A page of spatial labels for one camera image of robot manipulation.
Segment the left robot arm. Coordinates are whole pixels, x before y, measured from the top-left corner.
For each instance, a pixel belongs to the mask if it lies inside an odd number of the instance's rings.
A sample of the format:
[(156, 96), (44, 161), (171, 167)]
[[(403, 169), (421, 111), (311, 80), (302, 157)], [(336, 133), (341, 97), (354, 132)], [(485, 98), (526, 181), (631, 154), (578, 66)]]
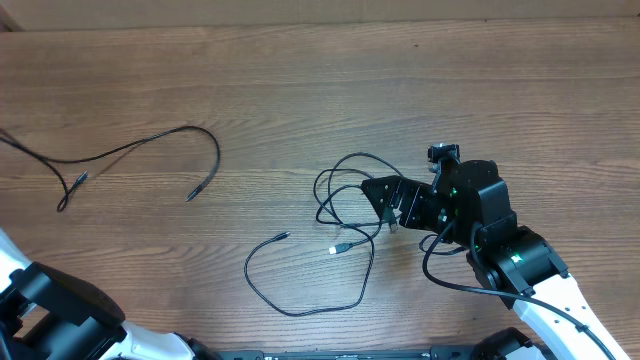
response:
[(28, 259), (1, 234), (1, 359), (197, 360), (220, 355), (194, 338), (126, 320), (93, 284)]

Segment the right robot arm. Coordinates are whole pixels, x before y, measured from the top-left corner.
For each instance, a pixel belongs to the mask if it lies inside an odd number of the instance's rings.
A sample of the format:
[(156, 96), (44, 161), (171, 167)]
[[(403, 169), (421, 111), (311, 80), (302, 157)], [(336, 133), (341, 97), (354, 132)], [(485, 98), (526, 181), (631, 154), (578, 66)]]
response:
[(474, 293), (501, 298), (556, 358), (626, 358), (567, 264), (541, 235), (519, 225), (494, 162), (439, 160), (430, 184), (394, 175), (361, 188), (380, 218), (399, 211), (400, 226), (462, 246), (479, 283)]

